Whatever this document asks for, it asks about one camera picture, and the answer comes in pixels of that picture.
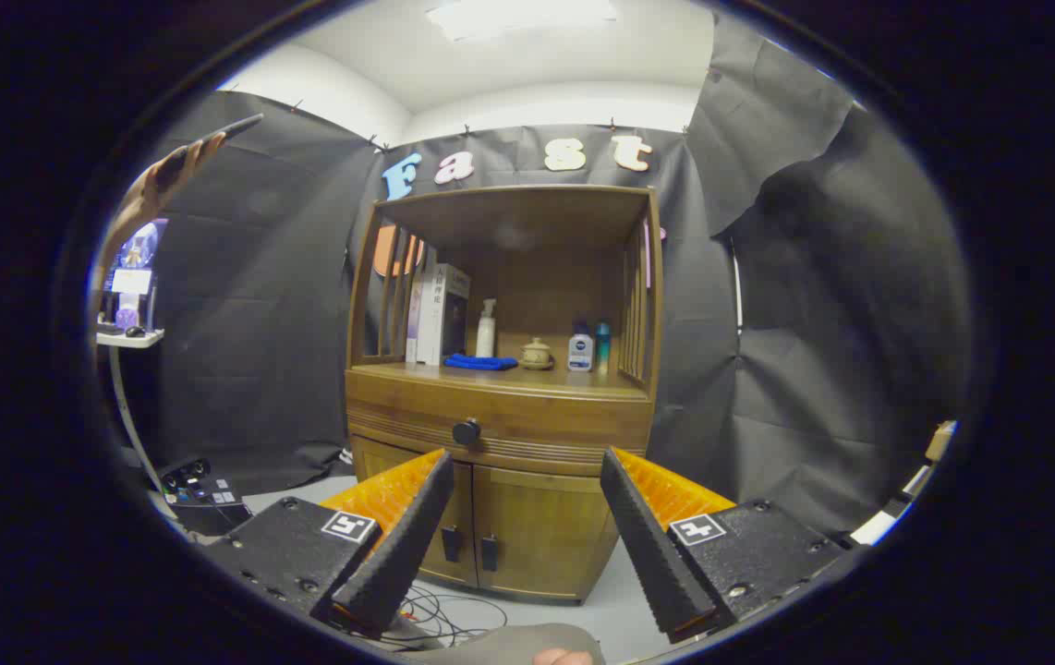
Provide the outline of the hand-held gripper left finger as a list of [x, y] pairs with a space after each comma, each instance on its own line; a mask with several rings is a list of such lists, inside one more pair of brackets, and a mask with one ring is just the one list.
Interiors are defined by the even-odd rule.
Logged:
[[438, 449], [323, 502], [280, 498], [205, 554], [286, 609], [339, 630], [382, 635], [450, 501], [453, 466]]

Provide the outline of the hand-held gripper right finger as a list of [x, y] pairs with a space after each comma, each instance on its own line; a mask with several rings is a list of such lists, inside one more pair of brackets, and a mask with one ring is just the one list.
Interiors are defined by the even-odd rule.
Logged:
[[776, 502], [734, 502], [622, 449], [600, 487], [654, 622], [672, 643], [773, 609], [847, 556]]

